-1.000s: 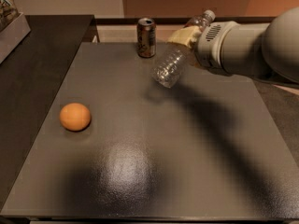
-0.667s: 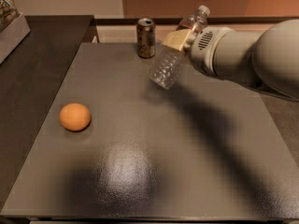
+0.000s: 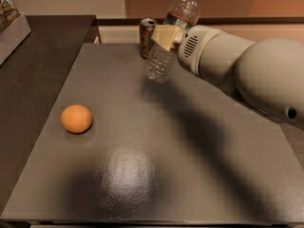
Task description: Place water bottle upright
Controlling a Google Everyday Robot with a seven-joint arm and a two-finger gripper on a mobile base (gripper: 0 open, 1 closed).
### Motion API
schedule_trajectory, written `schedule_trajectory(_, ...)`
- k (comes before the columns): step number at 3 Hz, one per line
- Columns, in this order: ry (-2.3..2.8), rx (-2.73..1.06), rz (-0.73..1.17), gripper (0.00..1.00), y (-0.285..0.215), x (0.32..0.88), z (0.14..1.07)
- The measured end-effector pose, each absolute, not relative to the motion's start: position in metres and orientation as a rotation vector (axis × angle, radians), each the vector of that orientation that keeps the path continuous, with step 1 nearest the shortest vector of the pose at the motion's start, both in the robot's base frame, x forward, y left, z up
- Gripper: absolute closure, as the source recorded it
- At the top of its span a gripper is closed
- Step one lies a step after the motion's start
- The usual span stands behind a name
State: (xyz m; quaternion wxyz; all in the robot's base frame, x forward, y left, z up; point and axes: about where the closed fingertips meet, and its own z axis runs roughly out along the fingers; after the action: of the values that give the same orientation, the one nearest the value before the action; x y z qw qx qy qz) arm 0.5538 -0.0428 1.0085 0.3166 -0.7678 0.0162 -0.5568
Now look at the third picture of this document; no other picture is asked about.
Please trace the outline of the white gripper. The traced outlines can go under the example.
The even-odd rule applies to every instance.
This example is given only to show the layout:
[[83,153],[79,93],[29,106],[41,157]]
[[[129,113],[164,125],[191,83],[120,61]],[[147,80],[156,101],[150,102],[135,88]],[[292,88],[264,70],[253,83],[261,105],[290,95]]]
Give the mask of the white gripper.
[[151,39],[166,51],[173,51],[180,45],[178,49],[180,66],[199,76],[200,57],[207,44],[219,35],[219,29],[206,26],[194,26],[183,36],[183,31],[178,26],[156,25]]

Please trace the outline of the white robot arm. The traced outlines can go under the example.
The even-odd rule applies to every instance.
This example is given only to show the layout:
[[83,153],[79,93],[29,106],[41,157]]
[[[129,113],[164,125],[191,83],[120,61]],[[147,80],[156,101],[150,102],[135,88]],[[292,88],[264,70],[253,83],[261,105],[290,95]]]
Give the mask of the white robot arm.
[[258,42],[215,28],[183,32],[157,26],[152,40],[176,49],[181,67],[230,98],[278,122],[304,128],[304,44],[288,38]]

